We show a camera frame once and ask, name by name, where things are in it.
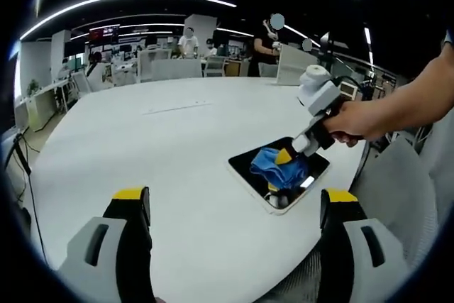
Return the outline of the person's right hand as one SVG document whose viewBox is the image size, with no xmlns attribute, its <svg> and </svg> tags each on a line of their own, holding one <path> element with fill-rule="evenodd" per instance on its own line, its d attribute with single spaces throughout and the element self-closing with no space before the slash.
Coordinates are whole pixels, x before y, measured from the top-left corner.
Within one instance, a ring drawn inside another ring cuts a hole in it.
<svg viewBox="0 0 454 303">
<path fill-rule="evenodd" d="M 377 138 L 381 134 L 378 123 L 377 108 L 373 101 L 344 102 L 337 115 L 323 122 L 326 130 L 348 147 L 355 146 L 362 139 Z"/>
</svg>

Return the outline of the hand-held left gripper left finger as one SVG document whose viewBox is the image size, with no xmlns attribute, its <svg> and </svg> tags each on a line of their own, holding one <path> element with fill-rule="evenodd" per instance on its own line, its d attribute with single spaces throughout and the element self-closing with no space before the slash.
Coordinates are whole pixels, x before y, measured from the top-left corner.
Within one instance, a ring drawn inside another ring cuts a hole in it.
<svg viewBox="0 0 454 303">
<path fill-rule="evenodd" d="M 67 244 L 58 275 L 83 302 L 154 302 L 148 187 L 115 193 Z"/>
</svg>

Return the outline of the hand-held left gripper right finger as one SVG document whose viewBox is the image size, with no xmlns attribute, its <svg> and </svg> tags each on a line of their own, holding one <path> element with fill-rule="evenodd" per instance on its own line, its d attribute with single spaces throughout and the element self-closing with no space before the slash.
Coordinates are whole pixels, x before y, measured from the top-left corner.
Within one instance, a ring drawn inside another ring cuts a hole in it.
<svg viewBox="0 0 454 303">
<path fill-rule="evenodd" d="M 347 190 L 321 191 L 318 302 L 387 302 L 409 267 L 394 234 Z"/>
</svg>

